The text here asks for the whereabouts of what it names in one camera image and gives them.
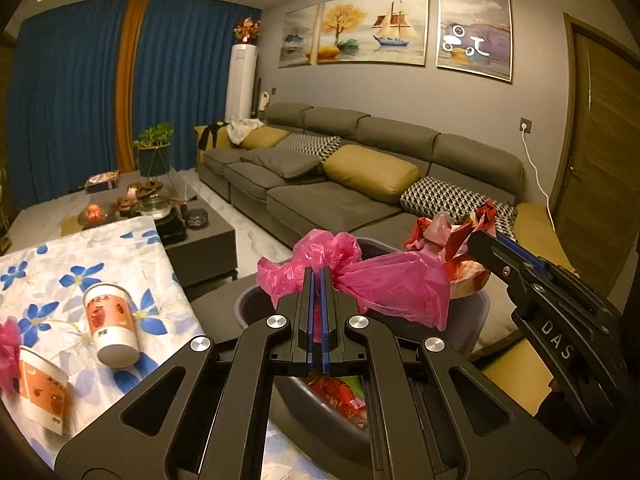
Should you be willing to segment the blue window curtain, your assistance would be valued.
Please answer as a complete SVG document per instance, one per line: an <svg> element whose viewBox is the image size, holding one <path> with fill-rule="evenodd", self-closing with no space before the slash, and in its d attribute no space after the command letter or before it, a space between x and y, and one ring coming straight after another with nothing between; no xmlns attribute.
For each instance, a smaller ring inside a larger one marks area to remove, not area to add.
<svg viewBox="0 0 640 480"><path fill-rule="evenodd" d="M89 0L29 18L8 94L8 173L18 208L118 169L114 93L127 0ZM194 167L194 129L222 117L233 29L260 10L217 0L149 0L134 66L134 139L169 122L171 166Z"/></svg>

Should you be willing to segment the purple right painting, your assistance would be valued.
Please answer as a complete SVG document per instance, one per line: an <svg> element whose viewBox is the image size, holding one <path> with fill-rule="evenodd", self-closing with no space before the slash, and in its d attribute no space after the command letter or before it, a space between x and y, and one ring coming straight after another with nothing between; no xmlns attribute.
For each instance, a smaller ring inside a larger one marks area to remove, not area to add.
<svg viewBox="0 0 640 480"><path fill-rule="evenodd" d="M436 67L510 84L511 0L438 0Z"/></svg>

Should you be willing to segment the red wrapper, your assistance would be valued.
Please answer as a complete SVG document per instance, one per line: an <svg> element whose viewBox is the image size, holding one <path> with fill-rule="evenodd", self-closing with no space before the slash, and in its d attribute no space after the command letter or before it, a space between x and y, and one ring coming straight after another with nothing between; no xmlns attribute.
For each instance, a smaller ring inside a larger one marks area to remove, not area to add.
<svg viewBox="0 0 640 480"><path fill-rule="evenodd" d="M404 248L427 255L445 266L451 299L471 296L486 285L490 271L469 254L469 238L475 232L496 236L497 212L496 205L485 200L456 226L445 211L433 219L417 218Z"/></svg>

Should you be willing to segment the red white plastic bag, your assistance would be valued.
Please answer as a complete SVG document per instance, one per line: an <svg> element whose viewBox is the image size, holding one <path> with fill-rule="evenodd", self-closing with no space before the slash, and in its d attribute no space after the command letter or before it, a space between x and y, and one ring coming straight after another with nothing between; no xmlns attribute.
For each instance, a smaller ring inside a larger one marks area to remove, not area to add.
<svg viewBox="0 0 640 480"><path fill-rule="evenodd" d="M312 376L307 386L334 411L361 429L368 428L367 403L358 376Z"/></svg>

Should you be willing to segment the orange curtain strip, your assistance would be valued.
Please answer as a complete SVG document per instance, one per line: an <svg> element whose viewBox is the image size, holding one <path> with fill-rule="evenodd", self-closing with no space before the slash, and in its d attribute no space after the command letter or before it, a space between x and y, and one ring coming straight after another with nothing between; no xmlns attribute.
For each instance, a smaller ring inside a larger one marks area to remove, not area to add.
<svg viewBox="0 0 640 480"><path fill-rule="evenodd" d="M149 0L127 0L117 50L114 117L115 153L122 174L134 171L132 106L134 105L134 66L142 25Z"/></svg>

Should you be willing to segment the pink plastic bag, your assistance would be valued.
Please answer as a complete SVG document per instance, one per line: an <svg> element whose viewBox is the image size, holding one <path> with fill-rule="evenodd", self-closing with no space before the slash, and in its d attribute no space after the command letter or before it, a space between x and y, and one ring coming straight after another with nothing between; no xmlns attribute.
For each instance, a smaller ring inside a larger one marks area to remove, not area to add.
<svg viewBox="0 0 640 480"><path fill-rule="evenodd" d="M16 318L10 316L0 325L0 387L7 394L15 392L20 376L21 332Z"/></svg>
<svg viewBox="0 0 640 480"><path fill-rule="evenodd" d="M294 246L288 262L258 260L256 283L273 304L303 288L305 271L330 270L331 284L353 296L362 314L372 310L426 327L447 327L450 284L445 265L420 252L388 252L366 259L356 237L314 229Z"/></svg>

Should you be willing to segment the white apple paper cup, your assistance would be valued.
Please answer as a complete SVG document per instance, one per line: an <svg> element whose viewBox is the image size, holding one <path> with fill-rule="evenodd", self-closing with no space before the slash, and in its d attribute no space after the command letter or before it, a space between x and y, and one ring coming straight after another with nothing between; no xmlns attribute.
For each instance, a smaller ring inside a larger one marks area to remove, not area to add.
<svg viewBox="0 0 640 480"><path fill-rule="evenodd" d="M133 366L140 350L126 289L96 283L85 291L84 307L98 360L111 368Z"/></svg>

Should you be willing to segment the white cloth on sofa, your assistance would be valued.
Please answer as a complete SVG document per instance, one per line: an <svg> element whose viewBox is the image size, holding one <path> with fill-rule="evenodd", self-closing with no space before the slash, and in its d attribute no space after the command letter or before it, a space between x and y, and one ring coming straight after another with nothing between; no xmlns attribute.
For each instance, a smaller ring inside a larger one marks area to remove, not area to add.
<svg viewBox="0 0 640 480"><path fill-rule="evenodd" d="M229 140L234 145L240 145L252 131L263 125L257 118L232 118L227 125Z"/></svg>

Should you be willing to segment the patterned cushion far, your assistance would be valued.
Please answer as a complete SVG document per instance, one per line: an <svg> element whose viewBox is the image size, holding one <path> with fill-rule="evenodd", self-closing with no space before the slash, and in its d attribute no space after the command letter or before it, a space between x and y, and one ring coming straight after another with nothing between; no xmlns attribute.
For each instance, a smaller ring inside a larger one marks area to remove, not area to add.
<svg viewBox="0 0 640 480"><path fill-rule="evenodd" d="M339 136L322 136L322 134L310 133L290 133L277 148L314 155L320 162L327 160L332 154L342 147L342 140Z"/></svg>

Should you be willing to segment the wooden door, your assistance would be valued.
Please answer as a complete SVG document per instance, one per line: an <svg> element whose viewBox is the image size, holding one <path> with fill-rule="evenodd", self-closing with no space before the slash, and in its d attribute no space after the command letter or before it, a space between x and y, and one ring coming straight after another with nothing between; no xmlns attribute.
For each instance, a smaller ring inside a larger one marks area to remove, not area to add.
<svg viewBox="0 0 640 480"><path fill-rule="evenodd" d="M639 236L639 58L577 18L564 23L568 104L553 220L570 264L610 296Z"/></svg>

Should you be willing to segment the glass teapot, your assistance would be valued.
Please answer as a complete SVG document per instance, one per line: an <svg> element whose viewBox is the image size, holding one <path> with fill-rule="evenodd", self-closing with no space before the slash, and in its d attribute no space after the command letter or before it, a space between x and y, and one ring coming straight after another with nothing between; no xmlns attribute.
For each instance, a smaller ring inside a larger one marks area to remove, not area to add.
<svg viewBox="0 0 640 480"><path fill-rule="evenodd" d="M137 197L139 214L154 220L166 218L172 211L171 195L166 188L144 193Z"/></svg>

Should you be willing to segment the floral blue tablecloth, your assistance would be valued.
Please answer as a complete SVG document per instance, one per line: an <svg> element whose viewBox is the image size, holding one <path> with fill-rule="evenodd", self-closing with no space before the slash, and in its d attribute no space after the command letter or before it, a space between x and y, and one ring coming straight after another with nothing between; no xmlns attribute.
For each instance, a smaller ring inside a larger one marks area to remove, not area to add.
<svg viewBox="0 0 640 480"><path fill-rule="evenodd" d="M134 302L139 362L112 370L96 357L82 300L113 283ZM202 333L150 219L135 218L49 240L1 259L1 316L21 343L67 374L72 395L62 434L29 419L15 394L1 399L27 443L47 463L58 451L189 339Z"/></svg>

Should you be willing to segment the white standing air conditioner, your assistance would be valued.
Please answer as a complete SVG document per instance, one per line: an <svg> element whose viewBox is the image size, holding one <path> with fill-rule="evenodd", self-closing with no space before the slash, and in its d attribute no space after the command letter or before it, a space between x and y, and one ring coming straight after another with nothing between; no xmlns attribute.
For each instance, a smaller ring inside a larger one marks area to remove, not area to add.
<svg viewBox="0 0 640 480"><path fill-rule="evenodd" d="M256 64L257 47L254 44L236 44L232 47L224 110L225 122L250 117Z"/></svg>

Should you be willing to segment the dark coffee table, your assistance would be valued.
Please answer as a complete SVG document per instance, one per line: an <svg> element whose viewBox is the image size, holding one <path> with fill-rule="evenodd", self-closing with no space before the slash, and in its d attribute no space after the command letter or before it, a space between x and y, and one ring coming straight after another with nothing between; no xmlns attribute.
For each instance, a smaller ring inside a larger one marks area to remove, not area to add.
<svg viewBox="0 0 640 480"><path fill-rule="evenodd" d="M238 278L234 227L175 171L160 178L177 201L169 216L155 222L179 283L197 297L220 280Z"/></svg>

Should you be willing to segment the grey cushion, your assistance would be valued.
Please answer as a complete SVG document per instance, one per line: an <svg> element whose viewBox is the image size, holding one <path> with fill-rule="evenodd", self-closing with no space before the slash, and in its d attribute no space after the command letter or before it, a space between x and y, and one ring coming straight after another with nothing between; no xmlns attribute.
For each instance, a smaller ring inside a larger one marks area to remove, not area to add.
<svg viewBox="0 0 640 480"><path fill-rule="evenodd" d="M320 165L320 158L286 148L256 148L241 155L242 162L265 168L284 180L303 177Z"/></svg>

